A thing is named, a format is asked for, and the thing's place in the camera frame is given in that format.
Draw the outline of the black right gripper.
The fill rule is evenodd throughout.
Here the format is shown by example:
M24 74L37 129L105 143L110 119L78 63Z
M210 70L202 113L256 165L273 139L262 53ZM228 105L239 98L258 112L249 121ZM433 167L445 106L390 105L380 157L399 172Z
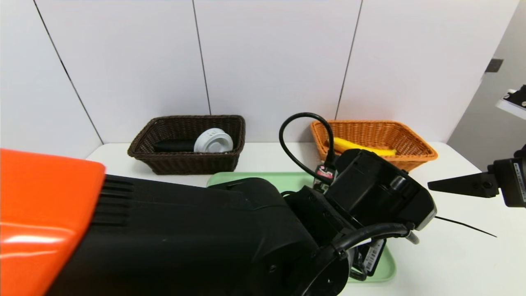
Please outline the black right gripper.
M490 198L499 195L499 189L509 208L526 207L525 159L511 158L494 161L486 172L469 176L434 180L429 190L473 197Z

